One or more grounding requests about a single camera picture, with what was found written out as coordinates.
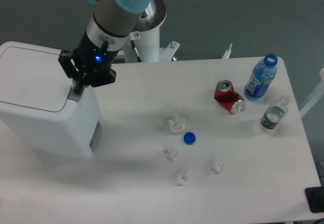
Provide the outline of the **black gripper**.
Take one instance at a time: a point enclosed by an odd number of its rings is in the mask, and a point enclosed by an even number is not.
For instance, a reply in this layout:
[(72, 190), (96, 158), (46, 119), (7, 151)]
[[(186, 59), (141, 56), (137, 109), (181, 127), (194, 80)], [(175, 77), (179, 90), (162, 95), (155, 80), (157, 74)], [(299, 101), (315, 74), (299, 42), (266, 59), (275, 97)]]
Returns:
[(117, 51), (105, 51), (108, 45), (108, 41), (103, 41), (97, 46), (84, 33), (76, 49), (60, 52), (58, 61), (67, 77), (73, 80), (73, 93), (80, 94), (88, 86), (99, 87), (115, 82), (116, 72), (111, 64)]

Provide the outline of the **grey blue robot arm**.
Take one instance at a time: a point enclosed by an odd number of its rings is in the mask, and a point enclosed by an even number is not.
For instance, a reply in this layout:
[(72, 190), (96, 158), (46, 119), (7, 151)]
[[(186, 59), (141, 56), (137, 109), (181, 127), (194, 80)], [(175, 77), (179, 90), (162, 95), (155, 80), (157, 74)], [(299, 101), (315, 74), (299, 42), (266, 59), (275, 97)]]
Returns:
[(111, 68), (118, 52), (132, 32), (149, 31), (166, 18), (163, 0), (90, 0), (97, 8), (76, 49), (62, 50), (58, 61), (73, 92), (81, 94), (87, 86), (112, 84), (116, 72)]

